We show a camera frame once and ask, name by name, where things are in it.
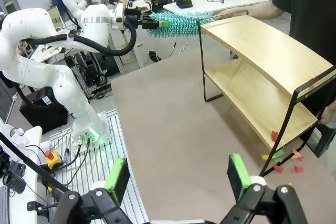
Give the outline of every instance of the red button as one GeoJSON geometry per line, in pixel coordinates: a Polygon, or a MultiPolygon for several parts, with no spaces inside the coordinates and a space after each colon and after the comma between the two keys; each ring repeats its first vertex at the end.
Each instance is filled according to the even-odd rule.
{"type": "Polygon", "coordinates": [[[50,151],[46,151],[46,157],[48,159],[53,159],[54,158],[54,155],[50,152],[50,151]]]}

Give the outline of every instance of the keyboard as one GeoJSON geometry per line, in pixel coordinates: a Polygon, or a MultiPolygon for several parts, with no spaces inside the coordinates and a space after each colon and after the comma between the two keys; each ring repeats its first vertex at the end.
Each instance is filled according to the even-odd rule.
{"type": "Polygon", "coordinates": [[[9,192],[7,186],[0,187],[0,223],[9,224],[9,192]]]}

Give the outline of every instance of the brown table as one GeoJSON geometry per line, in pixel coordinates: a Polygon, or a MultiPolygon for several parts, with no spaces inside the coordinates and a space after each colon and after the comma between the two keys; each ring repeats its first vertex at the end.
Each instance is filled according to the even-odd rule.
{"type": "MultiPolygon", "coordinates": [[[[205,59],[206,67],[219,62],[205,59]]],[[[228,155],[241,154],[250,175],[258,175],[260,155],[269,151],[225,97],[204,102],[199,49],[119,77],[112,88],[149,219],[220,222],[235,203],[228,155]]],[[[218,92],[212,89],[209,97],[218,92]]],[[[301,143],[294,140],[285,153],[301,143]]],[[[307,146],[301,154],[304,161],[287,161],[283,174],[273,171],[265,180],[273,189],[291,182],[309,223],[334,223],[336,183],[307,146]],[[305,173],[296,174],[294,165],[305,173]]],[[[256,217],[252,223],[268,222],[256,217]]]]}

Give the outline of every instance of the green paper scrap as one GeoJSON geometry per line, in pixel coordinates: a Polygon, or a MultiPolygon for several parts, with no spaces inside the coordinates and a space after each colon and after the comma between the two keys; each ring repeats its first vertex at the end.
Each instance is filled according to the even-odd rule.
{"type": "Polygon", "coordinates": [[[282,160],[283,160],[282,158],[277,157],[277,158],[274,160],[274,162],[275,162],[276,164],[278,164],[278,163],[281,163],[282,160]]]}
{"type": "Polygon", "coordinates": [[[284,153],[283,149],[275,153],[275,157],[280,157],[284,153]]]}

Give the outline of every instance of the green light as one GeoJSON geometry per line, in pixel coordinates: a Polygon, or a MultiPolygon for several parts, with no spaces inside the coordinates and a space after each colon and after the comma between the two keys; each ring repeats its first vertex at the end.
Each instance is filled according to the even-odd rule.
{"type": "Polygon", "coordinates": [[[94,129],[90,128],[89,131],[93,134],[95,141],[99,139],[100,136],[94,131],[94,129]]]}

